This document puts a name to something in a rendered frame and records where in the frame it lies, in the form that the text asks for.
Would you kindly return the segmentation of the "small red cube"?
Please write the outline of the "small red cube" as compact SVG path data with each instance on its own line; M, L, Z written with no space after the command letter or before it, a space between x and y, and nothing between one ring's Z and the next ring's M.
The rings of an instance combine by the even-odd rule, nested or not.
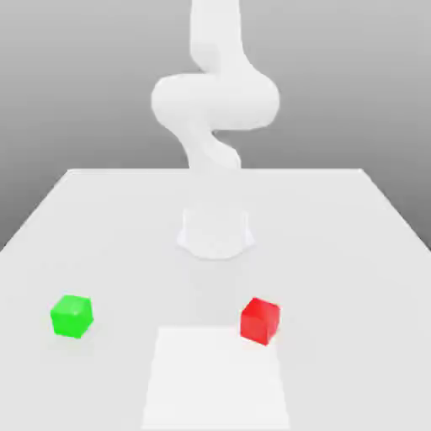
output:
M277 333L279 321L278 305L253 297L242 310L240 335L255 343L268 345Z

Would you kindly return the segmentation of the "small green cube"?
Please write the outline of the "small green cube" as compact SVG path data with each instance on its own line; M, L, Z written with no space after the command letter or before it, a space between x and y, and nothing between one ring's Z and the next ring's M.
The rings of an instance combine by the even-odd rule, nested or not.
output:
M81 338L93 323L91 299L77 295L64 295L50 311L56 335Z

